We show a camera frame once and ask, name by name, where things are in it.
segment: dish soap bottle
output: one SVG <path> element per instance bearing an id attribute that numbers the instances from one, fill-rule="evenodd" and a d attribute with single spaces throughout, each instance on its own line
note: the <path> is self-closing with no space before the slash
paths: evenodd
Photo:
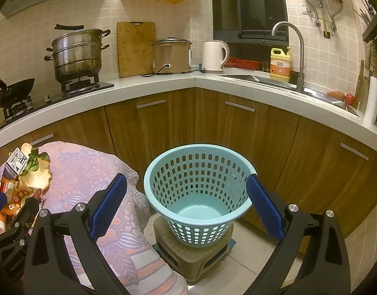
<path id="1" fill-rule="evenodd" d="M 270 78 L 281 82 L 289 82 L 292 56 L 288 47 L 287 54 L 282 49 L 273 48 L 270 55 Z"/>

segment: white countertop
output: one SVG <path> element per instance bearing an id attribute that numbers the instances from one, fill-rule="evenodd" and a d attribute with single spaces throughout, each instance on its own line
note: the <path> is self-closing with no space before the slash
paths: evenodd
<path id="1" fill-rule="evenodd" d="M 263 72 L 254 73 L 246 70 L 238 72 L 233 69 L 229 71 L 225 70 L 225 74 L 255 74 L 267 77 L 267 74 Z M 135 97 L 199 87 L 244 97 L 296 113 L 347 134 L 377 151 L 377 124 L 364 126 L 362 125 L 363 116 L 360 113 L 360 118 L 358 118 L 347 111 L 307 95 L 200 72 L 153 77 L 133 76 L 108 82 L 113 83 L 114 87 L 50 105 L 2 128 L 0 148 L 40 127 L 94 108 Z M 318 89 L 321 87 L 316 87 L 316 85 L 308 85 L 308 87 L 322 92 L 326 91 Z"/>

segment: metal screw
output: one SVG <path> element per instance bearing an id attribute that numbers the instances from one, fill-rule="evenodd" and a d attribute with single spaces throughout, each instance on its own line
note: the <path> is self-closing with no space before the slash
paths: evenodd
<path id="1" fill-rule="evenodd" d="M 291 212 L 298 212 L 299 211 L 299 207 L 296 204 L 290 204 L 290 205 L 288 205 L 288 209 Z"/>
<path id="2" fill-rule="evenodd" d="M 86 208 L 86 204 L 79 203 L 75 205 L 75 211 L 82 212 Z"/>
<path id="3" fill-rule="evenodd" d="M 332 218 L 332 217 L 335 216 L 335 212 L 333 212 L 332 210 L 327 210 L 327 211 L 325 212 L 325 214 L 326 214 L 327 217 L 329 217 L 329 218 Z"/>
<path id="4" fill-rule="evenodd" d="M 44 218 L 45 216 L 47 216 L 47 209 L 46 208 L 40 210 L 40 217 Z"/>

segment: black wok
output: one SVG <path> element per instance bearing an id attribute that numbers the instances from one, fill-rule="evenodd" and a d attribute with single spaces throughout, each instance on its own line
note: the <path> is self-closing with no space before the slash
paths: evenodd
<path id="1" fill-rule="evenodd" d="M 0 79 L 0 108 L 8 108 L 17 102 L 26 99 L 34 86 L 34 81 L 35 78 L 29 78 L 7 86 Z"/>

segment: kitchen sink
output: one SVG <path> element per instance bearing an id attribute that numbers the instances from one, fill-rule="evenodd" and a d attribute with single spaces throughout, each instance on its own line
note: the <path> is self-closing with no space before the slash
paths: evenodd
<path id="1" fill-rule="evenodd" d="M 347 112 L 350 112 L 350 113 L 354 114 L 355 116 L 359 117 L 359 115 L 357 115 L 357 113 L 354 111 L 354 109 L 350 105 L 345 103 L 344 101 L 335 99 L 335 98 L 333 98 L 329 95 L 323 94 L 321 92 L 314 91 L 313 89 L 304 88 L 304 90 L 302 92 L 299 92 L 299 91 L 296 90 L 295 84 L 279 82 L 279 81 L 276 81 L 276 80 L 272 80 L 270 78 L 261 77 L 261 76 L 254 76 L 254 75 L 222 75 L 220 77 L 235 78 L 237 80 L 242 80 L 242 81 L 245 81 L 245 82 L 251 82 L 251 83 L 255 83 L 255 84 L 266 85 L 266 86 L 269 86 L 271 88 L 283 89 L 283 90 L 292 91 L 292 92 L 295 92 L 295 93 L 298 93 L 298 94 L 304 94 L 304 95 L 319 99 L 319 100 L 326 102 L 328 104 L 337 106 L 340 109 L 345 110 Z"/>

